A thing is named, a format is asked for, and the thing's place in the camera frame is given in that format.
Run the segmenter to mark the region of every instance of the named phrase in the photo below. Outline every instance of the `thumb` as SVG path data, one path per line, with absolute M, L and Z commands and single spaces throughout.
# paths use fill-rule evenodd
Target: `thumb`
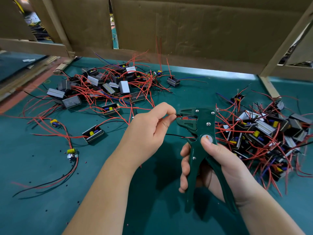
M 170 124 L 175 119 L 176 119 L 176 115 L 175 114 L 168 115 L 164 119 L 162 119 L 159 122 L 159 124 L 156 126 L 156 130 L 155 130 L 154 136 L 157 137 L 157 138 L 164 139 L 168 127 L 170 126 Z
M 237 165 L 241 160 L 221 144 L 213 144 L 207 138 L 201 138 L 201 144 L 204 150 L 210 154 L 221 166 L 231 167 Z

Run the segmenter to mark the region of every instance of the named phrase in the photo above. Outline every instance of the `hand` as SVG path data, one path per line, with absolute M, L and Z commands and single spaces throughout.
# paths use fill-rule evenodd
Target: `hand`
M 208 139 L 202 138 L 204 150 L 222 166 L 222 172 L 233 192 L 237 206 L 245 205 L 263 189 L 254 179 L 245 164 L 231 151 L 221 144 L 215 145 Z M 180 152 L 182 159 L 182 175 L 180 177 L 181 193 L 188 188 L 187 176 L 190 173 L 189 154 L 190 144 L 186 143 Z M 207 161 L 200 165 L 200 175 L 197 177 L 197 187 L 207 187 L 217 198 L 224 201 L 221 185 Z
M 176 119 L 176 110 L 162 102 L 150 112 L 137 114 L 125 131 L 112 154 L 132 172 L 147 161 L 162 145 L 170 124 Z

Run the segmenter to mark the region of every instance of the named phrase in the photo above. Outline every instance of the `person's left hand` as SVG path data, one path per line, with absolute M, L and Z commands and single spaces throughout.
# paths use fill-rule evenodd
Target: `person's left hand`
M 118 158 L 123 166 L 135 172 L 162 145 L 167 129 L 175 119 L 176 110 L 166 102 L 148 113 L 137 114 L 112 157 Z

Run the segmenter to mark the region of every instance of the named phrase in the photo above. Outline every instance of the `person's right hand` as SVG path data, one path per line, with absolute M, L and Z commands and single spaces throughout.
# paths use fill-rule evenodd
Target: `person's right hand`
M 256 182 L 245 164 L 226 147 L 221 144 L 215 145 L 206 138 L 201 139 L 201 144 L 204 150 L 221 164 L 222 172 L 233 192 L 237 206 L 245 205 L 255 195 L 263 192 L 263 188 Z M 190 173 L 189 143 L 186 143 L 182 147 L 180 154 L 184 158 L 182 159 L 182 175 L 180 177 L 179 191 L 185 193 L 188 188 L 187 176 Z M 199 173 L 196 186 L 207 187 L 217 198 L 224 201 L 218 178 L 206 160 L 201 163 Z

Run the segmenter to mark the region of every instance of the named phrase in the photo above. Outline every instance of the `teal table surface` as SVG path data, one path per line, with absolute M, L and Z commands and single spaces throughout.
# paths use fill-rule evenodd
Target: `teal table surface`
M 80 67 L 103 65 L 105 64 L 98 59 L 82 58 L 73 62 L 66 73 L 73 76 L 82 73 Z M 150 66 L 152 70 L 159 69 L 156 64 Z M 237 93 L 237 89 L 243 89 L 248 84 L 251 85 L 245 91 L 247 96 L 243 100 L 244 105 L 270 102 L 267 97 L 250 91 L 252 89 L 266 93 L 254 75 L 174 66 L 171 66 L 171 70 L 179 79 L 205 76 L 206 78 L 198 80 L 207 83 L 186 80 L 172 89 L 173 94 L 152 91 L 155 104 L 167 102 L 177 110 L 196 106 L 215 107 L 216 103 L 219 108 L 226 108 L 227 103 L 215 93 L 231 98 Z M 44 84 L 47 88 L 55 88 L 61 78 L 62 76 L 53 75 Z M 166 78 L 164 76 L 160 81 L 167 87 Z M 281 95 L 299 98 L 302 114 L 313 112 L 312 83 L 273 78 L 273 84 Z M 45 95 L 45 90 L 35 90 L 32 94 Z M 18 116 L 31 98 L 27 97 L 5 114 Z M 299 113 L 294 99 L 284 97 L 283 101 L 289 109 Z M 52 105 L 47 104 L 26 115 L 35 116 Z M 136 105 L 151 109 L 147 101 Z M 129 109 L 121 109 L 121 112 L 123 117 L 129 117 Z M 62 122 L 73 136 L 80 136 L 85 130 L 104 121 L 103 116 L 90 110 L 58 110 L 51 117 Z M 102 165 L 118 145 L 127 125 L 122 122 L 102 125 L 105 135 L 93 145 L 88 145 L 82 138 L 73 139 L 73 147 L 78 149 L 80 160 L 75 173 L 68 180 L 46 190 L 32 189 L 12 198 L 13 194 L 23 189 L 17 183 L 35 186 L 57 179 L 66 174 L 73 164 L 66 158 L 65 152 L 69 148 L 66 139 L 31 135 L 47 132 L 35 124 L 26 124 L 27 119 L 6 116 L 0 116 L 0 119 L 0 234 L 61 234 Z M 177 126 L 175 122 L 169 127 L 168 133 L 190 136 L 186 129 Z M 190 213 L 184 212 L 185 195 L 180 194 L 178 188 L 181 174 L 180 150 L 185 142 L 185 139 L 166 135 L 156 154 L 136 171 L 129 189 L 123 234 L 248 234 L 241 217 L 228 212 L 223 202 L 207 189 L 196 189 L 193 210 Z M 308 147 L 302 170 L 313 173 L 312 147 Z M 280 180 L 278 186 L 283 197 L 270 188 L 272 196 L 305 233 L 313 234 L 313 179 L 301 178 L 292 172 L 288 179 L 288 194 L 284 194 L 284 180 Z

